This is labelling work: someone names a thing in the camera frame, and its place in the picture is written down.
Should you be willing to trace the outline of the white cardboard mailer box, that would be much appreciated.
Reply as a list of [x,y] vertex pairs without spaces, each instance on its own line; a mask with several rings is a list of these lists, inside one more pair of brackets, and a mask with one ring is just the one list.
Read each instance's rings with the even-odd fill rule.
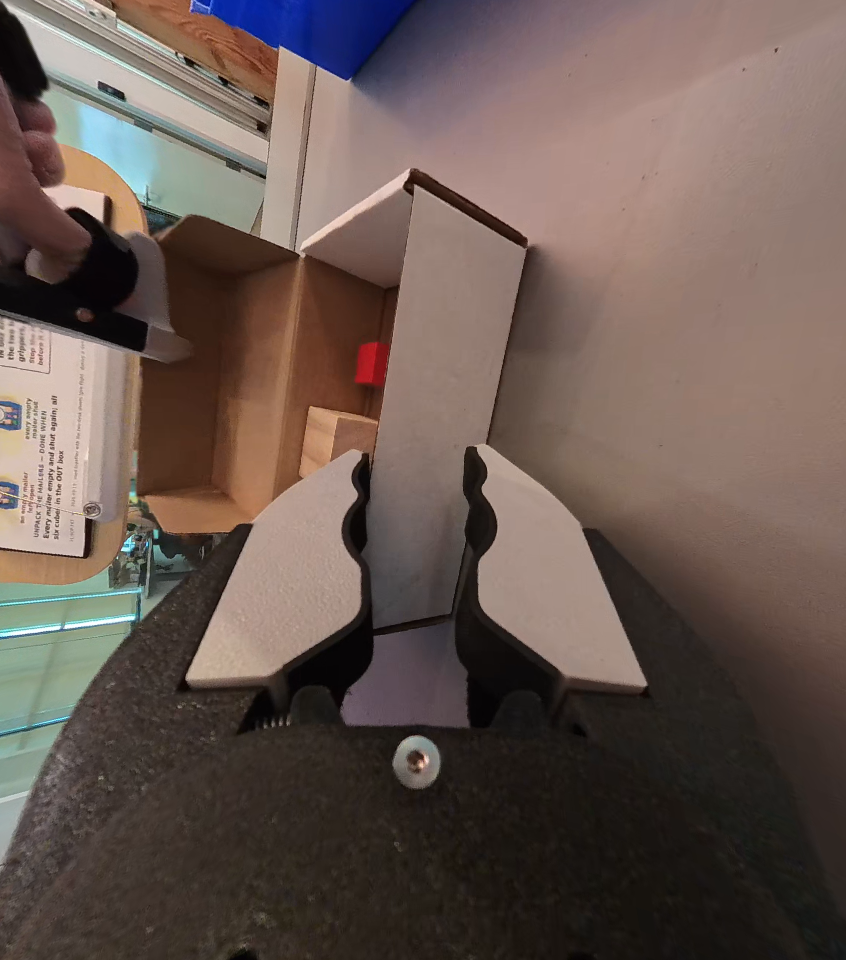
[[[300,481],[310,406],[371,417],[366,558],[378,630],[447,617],[464,451],[487,441],[527,239],[410,169],[299,253],[189,215],[157,239],[192,346],[143,360],[137,491],[162,529],[228,533]],[[382,389],[357,351],[390,345]]]

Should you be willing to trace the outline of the printed instruction sheet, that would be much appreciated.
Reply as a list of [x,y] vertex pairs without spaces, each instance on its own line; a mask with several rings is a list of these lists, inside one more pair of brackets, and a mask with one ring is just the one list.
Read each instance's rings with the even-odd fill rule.
[[123,355],[0,317],[0,549],[72,559],[116,515]]

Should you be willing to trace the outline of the blue plastic bin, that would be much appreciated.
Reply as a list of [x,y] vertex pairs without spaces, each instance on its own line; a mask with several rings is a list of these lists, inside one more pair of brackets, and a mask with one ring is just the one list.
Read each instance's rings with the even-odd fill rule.
[[191,1],[264,44],[351,80],[397,26],[412,1]]

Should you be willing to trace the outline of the aluminium rail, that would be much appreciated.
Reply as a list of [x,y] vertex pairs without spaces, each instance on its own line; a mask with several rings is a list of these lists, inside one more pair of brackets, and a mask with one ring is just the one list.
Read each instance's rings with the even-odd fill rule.
[[265,179],[268,101],[126,23],[110,3],[7,6],[54,87]]

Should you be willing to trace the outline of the plain wooden cube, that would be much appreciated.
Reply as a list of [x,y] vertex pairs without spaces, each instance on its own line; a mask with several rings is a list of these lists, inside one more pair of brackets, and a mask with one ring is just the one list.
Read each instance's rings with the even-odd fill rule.
[[310,406],[299,463],[307,478],[343,454],[357,450],[373,457],[379,422],[365,415]]

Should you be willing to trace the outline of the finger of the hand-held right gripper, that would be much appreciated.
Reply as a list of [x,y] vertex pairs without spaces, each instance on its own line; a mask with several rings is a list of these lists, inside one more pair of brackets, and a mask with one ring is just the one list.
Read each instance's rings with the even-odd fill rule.
[[138,278],[122,313],[147,326],[141,357],[164,364],[188,359],[191,344],[176,333],[169,318],[165,258],[159,245],[138,231],[129,231],[123,238],[136,258]]

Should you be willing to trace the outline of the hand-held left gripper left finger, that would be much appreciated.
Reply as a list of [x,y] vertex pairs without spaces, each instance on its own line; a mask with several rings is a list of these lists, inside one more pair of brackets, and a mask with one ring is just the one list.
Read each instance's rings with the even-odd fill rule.
[[256,518],[186,674],[194,690],[305,687],[341,705],[374,653],[366,508],[370,458],[349,450]]

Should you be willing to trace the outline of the wooden beam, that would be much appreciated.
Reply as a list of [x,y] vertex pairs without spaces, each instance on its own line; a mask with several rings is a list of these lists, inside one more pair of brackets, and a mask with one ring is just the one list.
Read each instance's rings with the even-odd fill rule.
[[272,103],[279,54],[244,30],[192,12],[189,1],[112,1],[118,17],[211,72]]

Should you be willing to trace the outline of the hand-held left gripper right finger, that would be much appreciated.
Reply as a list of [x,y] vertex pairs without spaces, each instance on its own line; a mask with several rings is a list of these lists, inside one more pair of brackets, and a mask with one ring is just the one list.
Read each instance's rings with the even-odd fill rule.
[[648,681],[582,526],[488,444],[466,448],[465,557],[454,614],[472,722],[534,694],[550,716],[577,693],[639,697]]

